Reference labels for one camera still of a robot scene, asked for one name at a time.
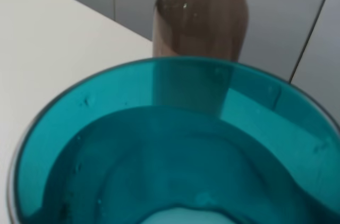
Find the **teal transparent plastic cup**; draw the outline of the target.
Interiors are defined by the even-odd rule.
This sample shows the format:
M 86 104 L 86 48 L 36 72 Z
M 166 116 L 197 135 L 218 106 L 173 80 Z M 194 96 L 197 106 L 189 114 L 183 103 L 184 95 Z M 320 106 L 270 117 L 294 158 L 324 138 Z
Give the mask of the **teal transparent plastic cup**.
M 11 223 L 339 223 L 339 125 L 252 67 L 126 63 L 35 117 L 7 208 Z

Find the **brown transparent plastic bottle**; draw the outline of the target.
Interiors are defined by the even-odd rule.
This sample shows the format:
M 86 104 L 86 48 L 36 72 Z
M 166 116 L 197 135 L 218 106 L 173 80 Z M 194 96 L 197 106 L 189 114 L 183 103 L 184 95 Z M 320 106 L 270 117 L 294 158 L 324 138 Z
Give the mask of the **brown transparent plastic bottle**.
M 236 62 L 248 27 L 247 0 L 156 0 L 153 56 Z

